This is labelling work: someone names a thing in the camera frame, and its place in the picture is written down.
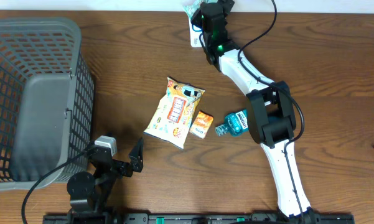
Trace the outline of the light teal wipes packet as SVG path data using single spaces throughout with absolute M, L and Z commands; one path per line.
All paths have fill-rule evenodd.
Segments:
M 207 0 L 185 0 L 182 2 L 182 7 L 189 19 L 192 18 L 193 14 L 200 8 L 203 2 L 208 3 Z

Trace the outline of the yellow snack bag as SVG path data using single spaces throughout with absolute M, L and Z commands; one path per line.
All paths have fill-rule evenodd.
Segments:
M 169 77 L 166 94 L 160 99 L 144 134 L 183 149 L 196 107 L 204 93 L 204 89 Z

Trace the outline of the small orange snack packet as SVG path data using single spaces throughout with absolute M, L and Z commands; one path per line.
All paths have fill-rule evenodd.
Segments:
M 213 116 L 199 111 L 197 116 L 192 123 L 189 132 L 193 135 L 199 137 L 200 139 L 204 139 L 213 123 Z

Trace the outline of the teal Listerine mouthwash bottle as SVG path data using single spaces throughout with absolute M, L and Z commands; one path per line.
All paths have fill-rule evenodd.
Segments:
M 246 110 L 226 115 L 223 124 L 215 127 L 215 132 L 218 136 L 223 136 L 225 134 L 240 136 L 247 130 L 248 121 Z

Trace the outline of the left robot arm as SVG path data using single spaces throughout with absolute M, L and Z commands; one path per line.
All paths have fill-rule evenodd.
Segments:
M 113 159 L 117 153 L 116 139 L 100 136 L 84 150 L 85 157 L 95 167 L 94 173 L 78 172 L 67 183 L 71 210 L 69 223 L 123 223 L 123 217 L 107 200 L 117 180 L 141 172 L 144 140 L 141 138 L 129 153 L 129 161 Z

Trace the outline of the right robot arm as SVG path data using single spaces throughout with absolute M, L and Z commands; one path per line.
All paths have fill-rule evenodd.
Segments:
M 311 207 L 294 158 L 296 120 L 303 113 L 285 82 L 274 82 L 258 71 L 228 36 L 232 0 L 203 1 L 190 18 L 201 29 L 199 40 L 209 64 L 230 78 L 247 97 L 247 126 L 266 154 L 278 194 L 278 208 L 289 222 L 307 223 Z

